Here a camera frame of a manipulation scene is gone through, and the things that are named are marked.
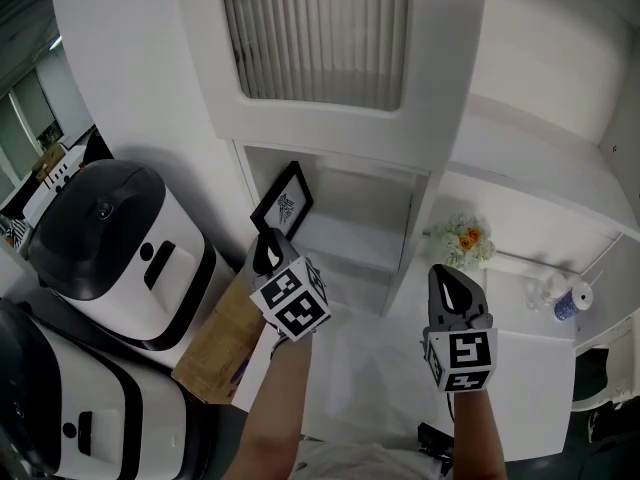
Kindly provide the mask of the small white ornament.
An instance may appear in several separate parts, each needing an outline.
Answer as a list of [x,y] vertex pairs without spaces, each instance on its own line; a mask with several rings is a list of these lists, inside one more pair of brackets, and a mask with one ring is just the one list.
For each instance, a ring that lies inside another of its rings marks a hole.
[[525,304],[536,312],[554,305],[568,290],[568,280],[562,273],[553,273],[546,280],[531,280],[525,284]]

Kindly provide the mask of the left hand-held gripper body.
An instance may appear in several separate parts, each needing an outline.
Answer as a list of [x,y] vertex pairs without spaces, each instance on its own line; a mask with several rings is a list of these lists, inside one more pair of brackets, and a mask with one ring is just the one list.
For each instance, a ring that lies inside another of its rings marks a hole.
[[308,258],[299,256],[250,295],[264,318],[298,341],[331,317],[325,284]]

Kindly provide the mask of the white vase with flowers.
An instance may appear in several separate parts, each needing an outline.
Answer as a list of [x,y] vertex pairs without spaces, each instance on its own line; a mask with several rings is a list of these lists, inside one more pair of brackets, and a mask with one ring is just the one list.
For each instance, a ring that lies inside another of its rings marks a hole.
[[436,262],[461,271],[479,269],[496,253],[488,221],[472,214],[454,214],[431,226],[426,236],[428,251]]

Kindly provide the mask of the person's left forearm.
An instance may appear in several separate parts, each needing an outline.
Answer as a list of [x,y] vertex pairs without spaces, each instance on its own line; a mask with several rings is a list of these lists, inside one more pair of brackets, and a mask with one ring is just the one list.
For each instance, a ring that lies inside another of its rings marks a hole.
[[229,480],[287,480],[295,465],[312,358],[312,337],[287,340],[273,352]]

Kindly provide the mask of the person's right forearm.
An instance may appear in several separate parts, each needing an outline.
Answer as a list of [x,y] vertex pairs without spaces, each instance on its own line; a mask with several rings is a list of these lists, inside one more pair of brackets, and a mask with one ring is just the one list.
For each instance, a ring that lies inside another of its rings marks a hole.
[[453,480],[508,480],[486,390],[454,394]]

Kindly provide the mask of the white and black robot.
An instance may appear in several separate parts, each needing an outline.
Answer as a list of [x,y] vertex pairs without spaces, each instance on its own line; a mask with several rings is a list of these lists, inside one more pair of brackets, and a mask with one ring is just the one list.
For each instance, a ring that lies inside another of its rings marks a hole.
[[152,168],[80,169],[35,228],[39,279],[100,329],[174,366],[234,273]]
[[0,430],[67,480],[197,480],[207,438],[166,374],[99,352],[0,299]]

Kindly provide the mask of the striped black and white cloth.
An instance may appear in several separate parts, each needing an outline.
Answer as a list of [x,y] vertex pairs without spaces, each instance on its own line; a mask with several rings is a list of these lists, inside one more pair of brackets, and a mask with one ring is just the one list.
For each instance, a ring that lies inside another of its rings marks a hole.
[[9,221],[8,228],[5,232],[5,238],[8,244],[18,250],[25,240],[28,226],[23,220],[12,219]]

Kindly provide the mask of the white shelf compartment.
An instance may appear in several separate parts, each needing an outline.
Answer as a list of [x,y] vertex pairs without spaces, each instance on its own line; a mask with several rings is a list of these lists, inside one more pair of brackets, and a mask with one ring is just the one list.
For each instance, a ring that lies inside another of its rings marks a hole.
[[233,143],[252,203],[292,161],[313,204],[294,235],[298,250],[397,273],[416,229],[428,172],[352,155],[272,144]]

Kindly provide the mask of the white cabinet with black marks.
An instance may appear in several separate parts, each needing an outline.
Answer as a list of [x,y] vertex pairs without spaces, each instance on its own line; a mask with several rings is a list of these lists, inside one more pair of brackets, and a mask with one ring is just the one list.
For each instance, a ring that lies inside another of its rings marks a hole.
[[71,178],[84,166],[86,146],[75,146],[65,152],[61,160],[49,171],[44,180],[26,203],[23,213],[25,220],[35,228],[38,222]]

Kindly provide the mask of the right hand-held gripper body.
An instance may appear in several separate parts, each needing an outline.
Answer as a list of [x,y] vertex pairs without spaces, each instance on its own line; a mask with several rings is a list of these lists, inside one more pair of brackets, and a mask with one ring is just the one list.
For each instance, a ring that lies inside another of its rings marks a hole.
[[498,331],[490,314],[423,331],[424,357],[444,393],[482,391],[497,364]]

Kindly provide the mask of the person's white shirt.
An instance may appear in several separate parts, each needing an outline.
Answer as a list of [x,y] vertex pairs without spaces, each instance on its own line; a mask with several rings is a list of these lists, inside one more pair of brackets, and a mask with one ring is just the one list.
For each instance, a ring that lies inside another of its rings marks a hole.
[[289,480],[448,480],[441,466],[416,451],[305,440]]

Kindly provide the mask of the black waist-mounted device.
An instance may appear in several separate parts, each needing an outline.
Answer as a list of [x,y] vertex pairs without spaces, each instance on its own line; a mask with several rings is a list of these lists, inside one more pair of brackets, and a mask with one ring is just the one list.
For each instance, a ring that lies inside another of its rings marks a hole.
[[417,428],[420,452],[441,463],[440,473],[446,476],[453,466],[454,438],[422,422]]

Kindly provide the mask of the blue patterned cup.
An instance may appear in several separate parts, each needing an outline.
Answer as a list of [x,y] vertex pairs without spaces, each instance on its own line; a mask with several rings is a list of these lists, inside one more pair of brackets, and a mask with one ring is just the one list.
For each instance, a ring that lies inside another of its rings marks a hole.
[[569,291],[563,295],[554,306],[557,320],[565,321],[580,312],[587,311],[593,304],[593,290],[589,283],[579,281],[574,283]]

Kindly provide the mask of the black picture frame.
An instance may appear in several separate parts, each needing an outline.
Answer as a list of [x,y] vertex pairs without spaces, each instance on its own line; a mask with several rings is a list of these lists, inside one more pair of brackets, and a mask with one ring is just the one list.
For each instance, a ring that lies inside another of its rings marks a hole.
[[277,229],[291,241],[313,202],[300,164],[292,161],[269,188],[250,219],[259,233]]

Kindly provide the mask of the white desk hutch shelving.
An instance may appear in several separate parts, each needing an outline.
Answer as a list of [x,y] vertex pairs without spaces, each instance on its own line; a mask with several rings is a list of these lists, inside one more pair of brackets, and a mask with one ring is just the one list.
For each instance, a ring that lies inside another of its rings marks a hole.
[[588,0],[485,0],[452,154],[429,173],[397,273],[323,254],[331,298],[388,313],[427,230],[460,212],[490,224],[500,261],[582,272],[640,220],[603,138],[630,69],[631,32]]

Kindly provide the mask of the ribbed glass cabinet door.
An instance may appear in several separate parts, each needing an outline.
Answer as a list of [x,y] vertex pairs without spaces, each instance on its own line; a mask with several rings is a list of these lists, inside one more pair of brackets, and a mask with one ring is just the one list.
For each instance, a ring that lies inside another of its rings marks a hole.
[[440,171],[485,0],[178,0],[220,139]]

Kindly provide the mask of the brown cardboard box blue print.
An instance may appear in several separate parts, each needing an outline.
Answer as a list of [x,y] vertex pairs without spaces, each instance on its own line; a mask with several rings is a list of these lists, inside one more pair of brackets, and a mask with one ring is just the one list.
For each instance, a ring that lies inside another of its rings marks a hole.
[[265,327],[237,275],[172,371],[172,378],[201,402],[229,405]]

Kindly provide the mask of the plain brown cardboard box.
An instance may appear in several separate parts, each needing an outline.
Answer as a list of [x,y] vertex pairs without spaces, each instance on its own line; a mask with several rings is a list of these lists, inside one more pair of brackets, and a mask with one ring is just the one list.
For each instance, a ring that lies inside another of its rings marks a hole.
[[61,143],[54,143],[39,158],[32,168],[32,173],[38,183],[42,183],[51,173],[62,158],[66,156],[67,149]]

